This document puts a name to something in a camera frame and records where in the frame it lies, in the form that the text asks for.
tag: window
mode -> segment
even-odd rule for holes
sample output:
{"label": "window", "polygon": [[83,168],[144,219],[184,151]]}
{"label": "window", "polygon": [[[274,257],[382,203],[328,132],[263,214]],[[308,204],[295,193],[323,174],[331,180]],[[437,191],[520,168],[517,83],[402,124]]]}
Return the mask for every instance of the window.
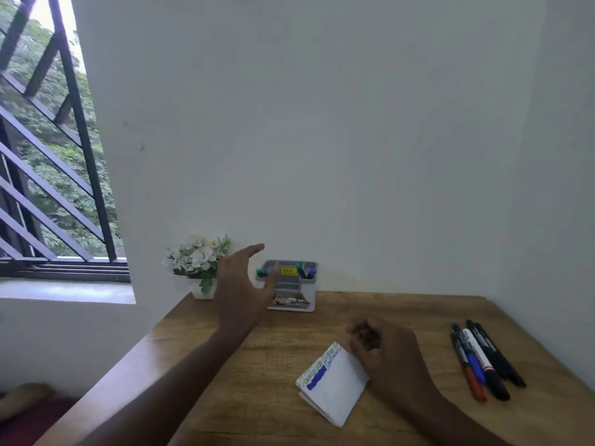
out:
{"label": "window", "polygon": [[130,281],[70,0],[0,0],[0,277]]}

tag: red cushion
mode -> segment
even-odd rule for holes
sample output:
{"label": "red cushion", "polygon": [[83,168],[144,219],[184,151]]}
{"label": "red cushion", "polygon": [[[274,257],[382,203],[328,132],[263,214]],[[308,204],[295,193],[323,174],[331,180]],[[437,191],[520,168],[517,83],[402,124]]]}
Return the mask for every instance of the red cushion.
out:
{"label": "red cushion", "polygon": [[34,408],[0,424],[0,446],[33,446],[78,399],[41,402]]}

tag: wooden table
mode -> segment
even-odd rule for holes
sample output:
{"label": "wooden table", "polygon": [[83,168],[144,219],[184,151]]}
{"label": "wooden table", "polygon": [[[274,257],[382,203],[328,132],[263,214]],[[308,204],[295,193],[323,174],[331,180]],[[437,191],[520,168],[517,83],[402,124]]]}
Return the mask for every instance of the wooden table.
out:
{"label": "wooden table", "polygon": [[[439,390],[515,445],[595,444],[595,395],[492,302],[482,297],[319,292],[314,313],[267,311],[186,418],[171,444],[403,444],[429,442],[364,390],[341,429],[298,397],[296,378],[361,313],[412,328]],[[528,384],[511,399],[469,393],[450,344],[452,321],[481,322]],[[212,301],[183,299],[37,442],[75,444],[108,419],[216,327]]]}

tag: white paper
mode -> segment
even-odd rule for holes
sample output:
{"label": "white paper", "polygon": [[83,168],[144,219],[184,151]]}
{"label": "white paper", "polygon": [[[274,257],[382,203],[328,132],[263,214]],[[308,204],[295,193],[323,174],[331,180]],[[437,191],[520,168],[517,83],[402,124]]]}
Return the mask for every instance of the white paper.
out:
{"label": "white paper", "polygon": [[368,380],[359,361],[333,343],[300,376],[296,385],[302,399],[333,425],[342,427]]}

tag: hand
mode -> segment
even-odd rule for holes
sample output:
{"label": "hand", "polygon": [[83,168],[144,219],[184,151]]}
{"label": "hand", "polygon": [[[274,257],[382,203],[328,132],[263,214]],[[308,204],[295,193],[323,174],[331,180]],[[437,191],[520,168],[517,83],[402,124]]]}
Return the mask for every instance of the hand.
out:
{"label": "hand", "polygon": [[372,384],[398,410],[425,407],[441,397],[412,330],[373,316],[361,317],[345,329]]}
{"label": "hand", "polygon": [[264,288],[255,288],[248,277],[250,257],[264,249],[264,244],[249,246],[225,257],[217,267],[215,309],[219,318],[219,333],[244,340],[260,321],[271,303],[279,267],[268,270]]}

